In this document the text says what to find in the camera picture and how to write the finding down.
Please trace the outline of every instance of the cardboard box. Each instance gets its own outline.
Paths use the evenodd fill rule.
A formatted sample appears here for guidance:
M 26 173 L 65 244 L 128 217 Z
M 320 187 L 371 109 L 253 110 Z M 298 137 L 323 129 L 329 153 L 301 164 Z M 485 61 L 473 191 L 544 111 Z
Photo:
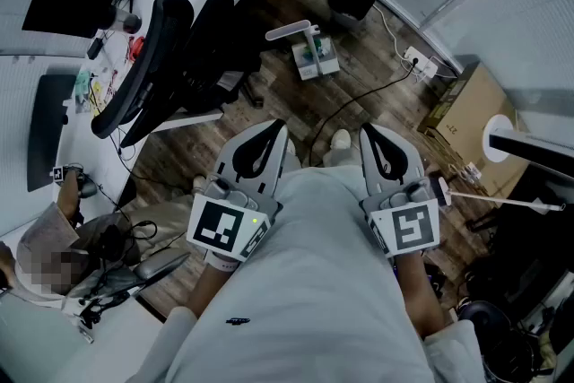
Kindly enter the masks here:
M 449 159 L 457 160 L 459 170 L 468 165 L 476 167 L 480 171 L 476 179 L 487 195 L 506 198 L 528 162 L 513 155 L 500 163 L 486 158 L 483 130 L 496 114 L 506 115 L 513 124 L 517 122 L 517 113 L 505 92 L 486 67 L 474 63 L 450 84 L 439 104 L 421 122 L 419 131 L 431 138 L 440 152 L 448 151 Z

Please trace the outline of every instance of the white sneaker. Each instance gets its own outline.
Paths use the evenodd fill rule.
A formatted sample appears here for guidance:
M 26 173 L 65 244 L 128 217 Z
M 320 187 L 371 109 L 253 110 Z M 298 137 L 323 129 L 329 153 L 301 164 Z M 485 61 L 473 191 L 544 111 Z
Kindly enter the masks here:
M 197 174 L 194 177 L 193 188 L 191 189 L 191 194 L 195 195 L 196 193 L 203 194 L 205 191 L 205 186 L 207 185 L 207 179 L 202 176 L 201 174 Z
M 297 156 L 297 151 L 295 151 L 295 144 L 291 139 L 287 143 L 287 152 L 290 153 L 291 155 Z
M 331 150 L 345 150 L 351 148 L 351 135 L 346 129 L 339 129 L 331 139 Z

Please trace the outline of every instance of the trash can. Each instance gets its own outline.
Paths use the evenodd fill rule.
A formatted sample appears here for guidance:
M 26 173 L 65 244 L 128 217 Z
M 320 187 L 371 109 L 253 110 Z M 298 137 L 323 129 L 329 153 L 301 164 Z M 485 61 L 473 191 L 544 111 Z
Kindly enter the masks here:
M 332 18 L 348 29 L 359 27 L 375 0 L 328 0 Z

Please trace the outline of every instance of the office chair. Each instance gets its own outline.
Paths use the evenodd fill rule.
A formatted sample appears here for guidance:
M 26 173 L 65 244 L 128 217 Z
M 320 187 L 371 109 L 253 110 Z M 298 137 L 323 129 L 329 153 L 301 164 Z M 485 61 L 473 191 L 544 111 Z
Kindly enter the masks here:
M 141 290 L 157 283 L 167 276 L 189 257 L 182 248 L 165 248 L 152 254 L 134 269 L 124 265 L 122 260 L 116 263 L 100 261 L 100 267 L 79 282 L 66 296 L 56 296 L 51 304 L 61 309 L 76 325 L 82 323 L 89 329 L 100 322 L 101 315 L 107 309 L 114 308 Z
M 237 100 L 261 66 L 264 35 L 253 37 L 234 0 L 207 0 L 189 29 L 193 16 L 188 0 L 155 0 L 142 52 L 111 102 L 92 120 L 95 135 L 104 139 L 137 117 L 121 141 L 127 147 L 181 108 L 201 114 Z

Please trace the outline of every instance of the black cable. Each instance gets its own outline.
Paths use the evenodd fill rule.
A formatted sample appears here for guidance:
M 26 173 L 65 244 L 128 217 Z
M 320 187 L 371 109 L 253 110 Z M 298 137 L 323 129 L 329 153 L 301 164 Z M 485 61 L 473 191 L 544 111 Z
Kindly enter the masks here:
M 127 217 L 126 213 L 124 213 L 122 211 L 122 208 L 119 207 L 119 205 L 111 198 L 111 196 L 109 196 L 106 192 L 104 192 L 104 187 L 101 184 L 98 184 L 98 182 L 96 182 L 94 179 L 92 179 L 90 176 L 88 176 L 85 172 L 83 173 L 83 175 L 90 180 L 94 186 L 96 186 L 98 188 L 98 190 L 100 191 L 100 193 L 102 195 L 104 195 L 115 207 L 118 211 L 120 211 L 120 213 L 124 216 L 124 218 L 131 223 L 129 217 Z
M 134 236 L 135 239 L 143 239 L 144 241 L 148 241 L 155 237 L 158 234 L 158 226 L 154 221 L 141 221 L 132 227 L 132 230 L 135 227 L 145 227 L 146 225 L 153 225 L 155 229 L 153 230 L 153 234 L 151 236 Z
M 343 110 L 345 107 L 347 107 L 349 104 L 355 102 L 356 100 L 359 100 L 360 98 L 364 97 L 364 96 L 369 96 L 370 94 L 372 94 L 373 92 L 376 91 L 381 91 L 384 90 L 385 88 L 388 88 L 391 85 L 394 85 L 395 83 L 399 83 L 402 82 L 403 80 L 405 80 L 413 71 L 414 67 L 416 64 L 411 65 L 411 68 L 409 69 L 409 71 L 406 73 L 406 75 L 402 78 L 399 78 L 398 80 L 394 80 L 393 82 L 387 83 L 386 85 L 380 86 L 378 88 L 375 88 L 374 90 L 370 90 L 367 91 L 365 93 L 363 93 L 360 96 L 357 96 L 356 98 L 353 98 L 351 100 L 349 100 L 348 102 L 345 102 L 343 104 L 343 106 L 341 106 L 333 115 L 331 115 L 330 117 L 328 117 L 324 122 L 323 125 L 321 125 L 321 127 L 319 128 L 319 130 L 317 131 L 317 134 L 315 135 L 315 137 L 313 138 L 313 141 L 311 142 L 311 146 L 309 147 L 309 166 L 311 166 L 311 154 L 313 153 L 313 146 L 315 145 L 315 142 L 317 141 L 319 135 L 321 134 L 321 131 L 323 131 L 323 128 L 325 127 L 325 125 L 328 123 L 328 121 L 333 118 L 334 116 L 336 116 L 339 112 L 341 112 L 341 110 Z
M 96 95 L 95 95 L 95 93 L 94 93 L 94 91 L 93 91 L 93 88 L 91 87 L 91 80 L 89 80 L 89 84 L 90 84 L 90 93 L 91 93 L 91 96 L 93 97 L 93 100 L 94 100 L 94 105 L 96 106 L 96 110 L 98 110 L 98 113 L 101 114 L 101 110 L 100 110 L 100 108 L 98 107 L 98 102 L 96 101 Z M 163 181 L 161 181 L 161 180 L 155 180 L 155 179 L 153 179 L 153 178 L 145 178 L 145 177 L 142 177 L 142 176 L 138 176 L 137 174 L 135 174 L 133 171 L 131 171 L 131 170 L 127 167 L 126 163 L 124 162 L 124 159 L 122 158 L 121 150 L 120 150 L 119 147 L 116 145 L 116 141 L 114 141 L 114 138 L 113 138 L 112 135 L 109 135 L 109 140 L 111 141 L 112 144 L 114 144 L 114 148 L 116 149 L 117 157 L 119 158 L 119 161 L 122 163 L 122 166 L 123 166 L 124 168 L 126 168 L 126 171 L 129 173 L 130 176 L 134 176 L 135 178 L 139 178 L 140 180 L 147 180 L 148 182 L 154 182 L 154 183 L 156 183 L 156 184 L 161 184 L 161 185 L 163 185 L 163 186 L 165 186 L 165 187 L 176 188 L 176 189 L 178 189 L 178 190 L 181 190 L 181 191 L 182 191 L 183 193 L 185 193 L 185 194 L 189 194 L 189 193 L 190 193 L 190 190 L 187 190 L 187 189 L 185 189 L 185 188 L 183 188 L 183 187 L 180 187 L 180 186 L 174 186 L 173 184 L 170 184 L 169 182 L 163 182 Z
M 175 237 L 174 239 L 172 239 L 167 245 L 165 245 L 163 248 L 156 250 L 155 252 L 152 252 L 148 258 L 150 258 L 151 256 L 157 254 L 158 252 L 162 252 L 163 250 L 169 248 L 174 242 L 176 242 L 178 239 L 180 239 L 183 235 L 185 235 L 187 233 L 187 231 L 183 231 L 181 232 L 177 237 Z
M 154 227 L 153 234 L 152 234 L 151 236 L 145 236 L 145 237 L 137 237 L 137 236 L 135 236 L 135 235 L 134 235 L 134 228 L 135 228 L 135 227 L 144 227 L 145 225 L 153 225 L 153 227 Z M 130 251 L 134 248 L 134 246 L 135 246 L 135 241 L 136 241 L 137 239 L 142 239 L 142 240 L 148 241 L 148 240 L 154 238 L 155 235 L 157 235 L 157 234 L 158 234 L 158 226 L 157 226 L 157 224 L 156 224 L 154 221 L 141 221 L 141 222 L 139 222 L 139 223 L 136 223 L 135 225 L 132 225 L 131 228 L 127 231 L 126 239 L 124 239 L 124 241 L 126 241 L 128 238 L 131 238 L 132 244 L 131 244 L 131 246 L 124 252 L 124 254 L 122 255 L 122 257 L 119 259 L 119 260 L 121 260 L 121 262 L 122 262 L 121 265 L 116 266 L 116 267 L 113 267 L 113 268 L 110 268 L 110 269 L 107 270 L 107 269 L 106 269 L 106 259 L 105 259 L 105 258 L 102 258 L 102 259 L 101 259 L 101 262 L 102 262 L 102 264 L 103 264 L 103 270 L 104 270 L 104 271 L 103 271 L 103 273 L 100 275 L 100 278 L 98 279 L 98 282 L 96 283 L 96 285 L 91 289 L 90 295 L 92 295 L 92 296 L 93 296 L 93 295 L 96 295 L 96 294 L 98 293 L 98 291 L 99 291 L 102 287 L 104 287 L 104 286 L 106 285 L 106 281 L 108 280 L 108 274 L 110 274 L 110 273 L 113 272 L 113 271 L 119 270 L 122 266 L 124 266 L 124 265 L 126 264 L 126 262 L 125 262 L 124 259 L 127 257 L 127 255 L 130 253 Z
M 439 64 L 445 66 L 450 72 L 452 72 L 453 77 L 458 78 L 458 71 L 452 65 L 447 63 L 444 59 L 440 59 Z
M 118 130 L 117 139 L 119 139 L 119 133 L 123 134 L 124 136 L 127 135 L 126 131 L 124 131 L 124 130 L 123 130 L 122 128 L 120 128 L 119 126 L 117 127 L 117 130 Z M 123 159 L 124 161 L 130 161 L 130 160 L 132 160 L 132 159 L 135 157 L 135 145 L 132 145 L 132 148 L 134 149 L 134 152 L 132 153 L 132 156 L 131 156 L 131 157 L 129 157 L 129 158 L 124 158 L 124 157 L 122 156 L 122 159 Z M 120 147 L 119 149 L 117 149 L 117 152 L 118 152 L 120 155 L 122 154 L 122 149 L 121 149 L 121 147 Z
M 109 139 L 111 139 L 111 142 L 114 144 L 114 147 L 116 147 L 116 153 L 117 153 L 117 157 L 119 158 L 119 161 L 122 163 L 122 166 L 124 168 L 126 168 L 126 171 L 129 172 L 130 176 L 134 176 L 135 178 L 139 178 L 140 180 L 147 180 L 148 182 L 153 182 L 155 184 L 161 184 L 165 187 L 171 187 L 171 188 L 176 188 L 178 190 L 181 190 L 183 193 L 185 194 L 189 194 L 190 191 L 180 187 L 180 186 L 174 186 L 173 184 L 170 184 L 169 182 L 163 182 L 162 180 L 155 180 L 154 178 L 145 178 L 143 176 L 138 176 L 137 174 L 135 174 L 131 169 L 129 169 L 126 165 L 126 163 L 124 162 L 124 159 L 122 158 L 118 147 L 116 146 L 116 142 L 114 141 L 114 139 L 110 136 Z

